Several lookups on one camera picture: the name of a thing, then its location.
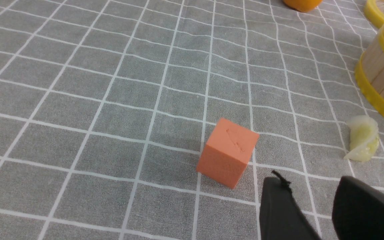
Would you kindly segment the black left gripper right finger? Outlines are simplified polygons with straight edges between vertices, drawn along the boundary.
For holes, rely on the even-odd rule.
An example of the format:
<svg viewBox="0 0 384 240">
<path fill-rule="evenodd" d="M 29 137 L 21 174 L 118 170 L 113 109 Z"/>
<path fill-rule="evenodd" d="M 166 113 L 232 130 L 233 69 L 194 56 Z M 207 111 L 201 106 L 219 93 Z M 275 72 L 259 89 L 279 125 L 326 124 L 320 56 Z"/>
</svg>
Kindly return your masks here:
<svg viewBox="0 0 384 240">
<path fill-rule="evenodd" d="M 340 240 L 384 240 L 384 194 L 343 176 L 335 193 L 332 222 Z"/>
</svg>

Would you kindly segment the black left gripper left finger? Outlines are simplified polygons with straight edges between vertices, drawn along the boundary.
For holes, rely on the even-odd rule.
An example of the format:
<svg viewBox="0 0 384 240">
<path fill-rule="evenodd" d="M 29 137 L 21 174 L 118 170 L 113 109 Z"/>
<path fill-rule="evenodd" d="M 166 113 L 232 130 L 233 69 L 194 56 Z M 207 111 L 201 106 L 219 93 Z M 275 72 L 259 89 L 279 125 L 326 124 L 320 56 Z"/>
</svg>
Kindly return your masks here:
<svg viewBox="0 0 384 240">
<path fill-rule="evenodd" d="M 262 240 L 320 240 L 297 205 L 291 182 L 273 170 L 263 182 L 259 224 Z"/>
</svg>

